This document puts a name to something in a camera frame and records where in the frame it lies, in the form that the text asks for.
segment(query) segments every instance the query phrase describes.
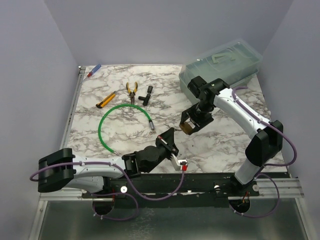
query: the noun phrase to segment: white marble tabletop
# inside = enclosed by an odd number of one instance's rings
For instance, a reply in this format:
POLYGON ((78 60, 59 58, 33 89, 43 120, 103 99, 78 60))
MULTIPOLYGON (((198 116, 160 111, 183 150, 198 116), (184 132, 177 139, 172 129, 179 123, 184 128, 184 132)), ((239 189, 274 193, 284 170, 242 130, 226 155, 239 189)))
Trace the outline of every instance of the white marble tabletop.
MULTIPOLYGON (((86 68, 88 73, 93 67, 86 68)), ((131 88, 138 83, 135 104, 144 108, 155 125, 149 127, 146 116, 135 108, 119 108, 105 119, 102 138, 106 144, 121 155, 143 150, 155 145, 156 136, 170 127, 179 128, 181 112, 191 107, 191 102, 181 92, 178 74, 181 65, 105 65, 102 66, 80 90, 68 147, 74 154, 90 158, 114 156, 106 150, 98 137, 98 126, 103 115, 112 107, 130 103, 126 83, 131 88), (144 107, 138 96, 147 95, 153 86, 149 104, 144 107), (104 108, 96 104, 111 92, 116 97, 104 108)), ((238 96, 259 114, 270 118, 257 77, 253 77, 248 89, 239 90, 238 96)), ((241 127, 220 109, 213 111, 214 121, 191 136, 175 131, 174 141, 179 149, 179 159, 187 159, 187 173, 235 172, 245 160, 245 149, 250 139, 241 127)), ((270 163, 283 163, 279 153, 270 163)), ((267 167, 266 172, 286 172, 285 167, 267 167)), ((164 160, 152 173, 176 173, 169 160, 164 160)))

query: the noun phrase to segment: yellow pliers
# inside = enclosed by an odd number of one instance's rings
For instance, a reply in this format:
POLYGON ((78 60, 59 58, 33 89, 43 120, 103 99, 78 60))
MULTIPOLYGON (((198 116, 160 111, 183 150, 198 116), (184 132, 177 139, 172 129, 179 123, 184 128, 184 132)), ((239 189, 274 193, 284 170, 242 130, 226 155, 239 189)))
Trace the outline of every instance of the yellow pliers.
POLYGON ((128 90, 128 93, 129 93, 129 96, 130 96, 130 100, 131 100, 131 104, 135 105, 135 95, 136 95, 136 92, 138 90, 138 83, 137 82, 134 83, 134 90, 131 91, 130 87, 129 87, 129 82, 127 82, 126 83, 126 89, 128 90))

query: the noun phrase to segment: plastic storage box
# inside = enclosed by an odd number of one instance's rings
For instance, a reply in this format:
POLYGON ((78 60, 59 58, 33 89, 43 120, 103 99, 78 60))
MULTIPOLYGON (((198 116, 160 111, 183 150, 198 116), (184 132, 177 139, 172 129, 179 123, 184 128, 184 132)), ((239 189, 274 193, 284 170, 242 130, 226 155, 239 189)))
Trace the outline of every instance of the plastic storage box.
POLYGON ((188 89, 190 81, 201 76, 207 83, 222 79, 232 88, 246 85, 259 70, 262 56, 242 39, 216 47, 182 67, 180 88, 192 104, 199 100, 188 89))

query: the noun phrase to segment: screw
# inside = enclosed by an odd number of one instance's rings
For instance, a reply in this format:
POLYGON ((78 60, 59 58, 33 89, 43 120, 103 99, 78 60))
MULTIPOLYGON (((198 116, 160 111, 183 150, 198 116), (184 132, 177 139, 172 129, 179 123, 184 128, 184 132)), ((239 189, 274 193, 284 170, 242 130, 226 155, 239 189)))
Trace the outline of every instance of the screw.
POLYGON ((252 186, 253 191, 258 192, 259 191, 259 186, 257 184, 252 186))

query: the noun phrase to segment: yellow box cutter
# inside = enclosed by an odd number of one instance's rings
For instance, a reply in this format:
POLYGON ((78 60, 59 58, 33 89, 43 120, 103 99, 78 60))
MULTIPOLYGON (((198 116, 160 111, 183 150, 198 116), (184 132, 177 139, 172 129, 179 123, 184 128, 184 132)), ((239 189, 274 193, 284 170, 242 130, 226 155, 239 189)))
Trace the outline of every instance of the yellow box cutter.
POLYGON ((116 91, 111 93, 109 96, 107 96, 105 99, 102 100, 102 102, 96 104, 95 106, 98 109, 102 109, 105 105, 107 105, 114 97, 116 96, 116 91))
POLYGON ((134 83, 134 90, 131 91, 130 87, 129 87, 129 82, 127 82, 126 83, 126 89, 128 90, 128 93, 129 93, 129 96, 130 96, 130 100, 131 100, 131 104, 135 105, 135 95, 136 95, 136 92, 138 90, 138 83, 137 82, 134 83))

